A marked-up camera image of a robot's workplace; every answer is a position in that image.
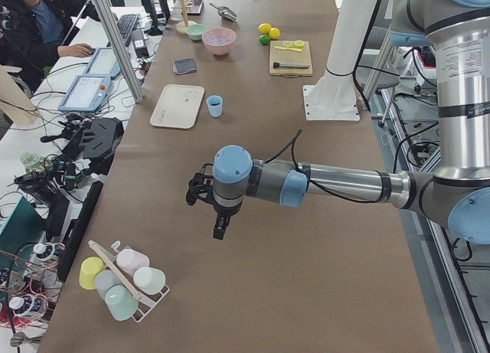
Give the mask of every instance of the wooden handle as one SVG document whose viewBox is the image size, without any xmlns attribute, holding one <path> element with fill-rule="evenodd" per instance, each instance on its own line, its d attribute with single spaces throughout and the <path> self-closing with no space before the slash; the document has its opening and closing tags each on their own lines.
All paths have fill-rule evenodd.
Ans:
<svg viewBox="0 0 490 353">
<path fill-rule="evenodd" d="M 110 260 L 110 258 L 105 254 L 104 249 L 97 242 L 93 240 L 89 240 L 89 247 L 97 254 L 98 257 L 102 259 L 102 261 L 109 267 L 112 272 L 117 276 L 117 278 L 121 281 L 122 284 L 131 292 L 132 296 L 136 300 L 140 300 L 143 297 L 143 294 L 138 291 L 134 285 L 131 284 L 129 280 L 124 276 L 124 274 L 117 268 L 116 265 Z"/>
</svg>

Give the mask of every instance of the small bowl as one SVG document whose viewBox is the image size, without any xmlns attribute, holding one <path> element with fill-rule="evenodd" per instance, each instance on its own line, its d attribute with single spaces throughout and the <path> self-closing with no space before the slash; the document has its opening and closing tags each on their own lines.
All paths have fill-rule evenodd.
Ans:
<svg viewBox="0 0 490 353">
<path fill-rule="evenodd" d="M 192 24 L 187 27 L 185 32 L 187 36 L 193 41 L 200 41 L 202 34 L 207 30 L 207 26 L 204 24 Z"/>
<path fill-rule="evenodd" d="M 231 51 L 237 35 L 229 28 L 212 28 L 202 34 L 204 46 L 212 54 L 222 56 Z"/>
</svg>

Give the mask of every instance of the hand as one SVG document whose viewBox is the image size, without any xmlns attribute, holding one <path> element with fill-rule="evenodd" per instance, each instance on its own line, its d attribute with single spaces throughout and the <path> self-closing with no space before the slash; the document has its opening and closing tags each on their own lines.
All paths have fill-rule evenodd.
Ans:
<svg viewBox="0 0 490 353">
<path fill-rule="evenodd" d="M 92 55 L 92 53 L 92 47 L 85 43 L 61 45 L 58 47 L 58 55 L 60 57 L 89 57 Z"/>
</svg>

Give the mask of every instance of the white tray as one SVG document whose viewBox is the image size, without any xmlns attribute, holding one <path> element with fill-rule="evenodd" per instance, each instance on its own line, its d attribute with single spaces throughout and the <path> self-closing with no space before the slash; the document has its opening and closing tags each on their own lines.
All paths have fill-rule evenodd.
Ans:
<svg viewBox="0 0 490 353">
<path fill-rule="evenodd" d="M 190 129 L 196 122 L 203 96 L 203 87 L 167 85 L 156 103 L 150 124 L 155 127 Z"/>
</svg>

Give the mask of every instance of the yellow cup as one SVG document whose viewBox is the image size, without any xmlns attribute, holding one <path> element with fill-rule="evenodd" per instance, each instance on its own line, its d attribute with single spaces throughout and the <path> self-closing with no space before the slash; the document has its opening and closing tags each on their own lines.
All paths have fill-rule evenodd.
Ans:
<svg viewBox="0 0 490 353">
<path fill-rule="evenodd" d="M 84 289 L 95 289 L 95 278 L 104 270 L 104 262 L 99 257 L 89 257 L 82 262 L 78 283 Z"/>
</svg>

